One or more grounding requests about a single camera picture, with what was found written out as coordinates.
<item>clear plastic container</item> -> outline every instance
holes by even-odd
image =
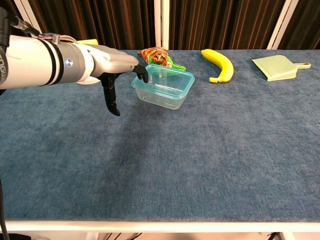
[[[139,99],[172,110],[180,108],[195,77],[190,72],[156,64],[146,66],[146,70],[148,83],[138,77],[132,81]]]

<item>brown curtain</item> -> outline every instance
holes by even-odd
[[[285,0],[171,0],[169,48],[265,49]]]
[[[153,0],[29,0],[44,33],[97,39],[120,50],[154,47]]]
[[[279,49],[320,49],[320,0],[300,0]]]

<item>dustpan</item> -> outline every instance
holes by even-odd
[[[297,76],[298,69],[309,69],[311,67],[308,62],[292,63],[283,55],[267,56],[252,61],[264,73],[268,82],[293,79]]]

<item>banana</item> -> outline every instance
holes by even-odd
[[[234,74],[234,66],[231,61],[223,54],[212,49],[204,49],[201,51],[202,56],[217,65],[221,69],[218,77],[210,77],[211,83],[228,82]]]

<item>chip bag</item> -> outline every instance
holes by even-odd
[[[185,66],[177,65],[168,55],[168,51],[164,47],[150,47],[141,50],[138,54],[147,64],[158,64],[168,68],[185,71]]]

